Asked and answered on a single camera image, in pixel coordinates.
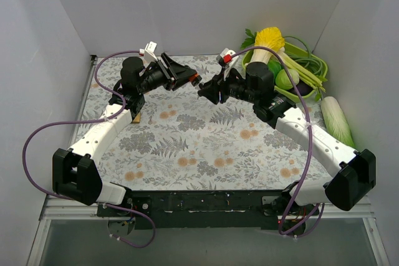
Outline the large brass padlock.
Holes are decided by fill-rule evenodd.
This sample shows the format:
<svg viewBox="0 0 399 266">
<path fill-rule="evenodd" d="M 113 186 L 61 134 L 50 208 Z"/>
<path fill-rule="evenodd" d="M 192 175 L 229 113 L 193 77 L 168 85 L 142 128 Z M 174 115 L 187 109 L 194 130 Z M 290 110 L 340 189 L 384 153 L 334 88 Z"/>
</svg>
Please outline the large brass padlock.
<svg viewBox="0 0 399 266">
<path fill-rule="evenodd" d="M 132 120 L 132 123 L 140 123 L 141 113 L 138 113 L 137 116 Z"/>
</svg>

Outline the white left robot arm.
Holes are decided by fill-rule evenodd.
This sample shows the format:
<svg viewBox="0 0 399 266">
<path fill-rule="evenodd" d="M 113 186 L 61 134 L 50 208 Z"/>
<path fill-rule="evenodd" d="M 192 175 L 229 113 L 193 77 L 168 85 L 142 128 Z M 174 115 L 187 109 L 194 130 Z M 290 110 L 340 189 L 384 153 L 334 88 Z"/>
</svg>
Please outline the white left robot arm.
<svg viewBox="0 0 399 266">
<path fill-rule="evenodd" d="M 201 77 L 195 69 L 181 65 L 168 55 L 144 63 L 139 57 L 122 62 L 121 79 L 100 117 L 79 141 L 67 150 L 58 149 L 52 157 L 52 187 L 56 194 L 85 205 L 109 203 L 119 216 L 132 211 L 126 188 L 103 181 L 97 170 L 101 157 L 118 134 L 139 114 L 144 94 L 158 87 L 176 90 L 186 83 L 196 86 Z"/>
</svg>

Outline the orange and black padlock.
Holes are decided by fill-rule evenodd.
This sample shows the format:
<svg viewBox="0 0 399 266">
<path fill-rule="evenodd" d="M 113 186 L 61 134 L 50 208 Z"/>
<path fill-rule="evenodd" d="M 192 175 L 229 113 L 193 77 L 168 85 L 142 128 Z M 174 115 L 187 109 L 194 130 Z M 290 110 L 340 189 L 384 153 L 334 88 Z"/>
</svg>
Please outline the orange and black padlock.
<svg viewBox="0 0 399 266">
<path fill-rule="evenodd" d="M 196 87 L 202 81 L 202 77 L 199 74 L 194 74 L 189 78 L 189 81 L 193 87 Z"/>
</svg>

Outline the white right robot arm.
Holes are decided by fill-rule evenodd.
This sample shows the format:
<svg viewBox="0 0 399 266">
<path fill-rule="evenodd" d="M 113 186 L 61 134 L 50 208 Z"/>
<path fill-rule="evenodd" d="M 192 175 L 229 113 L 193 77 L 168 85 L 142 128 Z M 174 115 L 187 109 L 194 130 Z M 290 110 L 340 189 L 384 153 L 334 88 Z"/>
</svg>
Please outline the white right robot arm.
<svg viewBox="0 0 399 266">
<path fill-rule="evenodd" d="M 261 121 L 294 140 L 328 172 L 326 178 L 305 179 L 283 190 L 282 206 L 288 214 L 322 203 L 349 211 L 375 187 L 375 155 L 369 150 L 358 152 L 308 122 L 295 103 L 274 91 L 274 75 L 266 64 L 249 64 L 243 77 L 236 69 L 228 76 L 221 72 L 199 87 L 198 95 L 213 104 L 224 103 L 229 97 L 251 103 Z"/>
</svg>

